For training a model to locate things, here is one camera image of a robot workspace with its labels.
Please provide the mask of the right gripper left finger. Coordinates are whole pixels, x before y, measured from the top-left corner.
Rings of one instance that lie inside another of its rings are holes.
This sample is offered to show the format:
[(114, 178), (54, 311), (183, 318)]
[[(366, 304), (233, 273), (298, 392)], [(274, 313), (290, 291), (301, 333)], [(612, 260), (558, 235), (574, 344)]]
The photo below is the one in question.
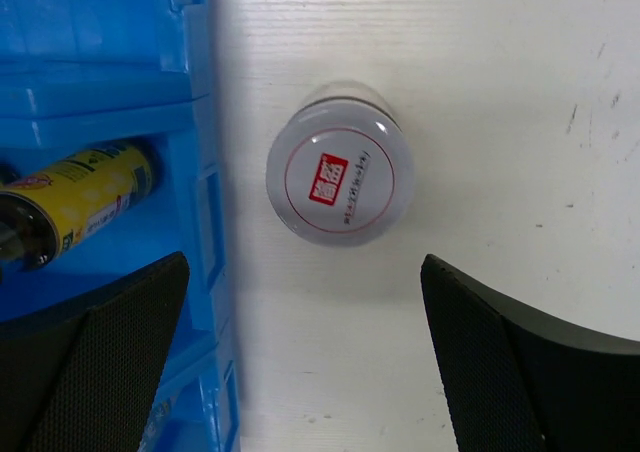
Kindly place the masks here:
[(2, 322), (2, 450), (137, 450), (189, 276), (174, 252)]

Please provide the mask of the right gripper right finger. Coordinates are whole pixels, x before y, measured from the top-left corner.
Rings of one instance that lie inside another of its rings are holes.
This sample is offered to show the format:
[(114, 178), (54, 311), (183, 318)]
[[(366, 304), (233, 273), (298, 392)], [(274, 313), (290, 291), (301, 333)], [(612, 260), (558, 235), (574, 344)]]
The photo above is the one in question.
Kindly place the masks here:
[(433, 254), (420, 277), (458, 450), (638, 450), (638, 342), (519, 302)]

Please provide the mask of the gold-cap yellow bottle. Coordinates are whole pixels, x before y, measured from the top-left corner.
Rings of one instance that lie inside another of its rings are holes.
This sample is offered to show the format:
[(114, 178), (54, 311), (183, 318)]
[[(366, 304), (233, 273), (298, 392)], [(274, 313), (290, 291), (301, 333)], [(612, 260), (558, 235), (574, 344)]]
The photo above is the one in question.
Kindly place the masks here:
[(144, 139), (103, 142), (1, 187), (1, 276), (41, 269), (152, 194), (161, 160)]

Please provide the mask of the white-lid spice jar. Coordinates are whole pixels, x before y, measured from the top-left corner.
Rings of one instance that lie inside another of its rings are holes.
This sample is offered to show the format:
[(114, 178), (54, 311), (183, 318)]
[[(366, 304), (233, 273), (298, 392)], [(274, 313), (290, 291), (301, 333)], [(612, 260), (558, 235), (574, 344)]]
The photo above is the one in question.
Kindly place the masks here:
[(274, 212), (296, 235), (355, 247), (402, 219), (415, 170), (383, 97), (361, 82), (333, 81), (313, 91), (278, 133), (265, 182)]

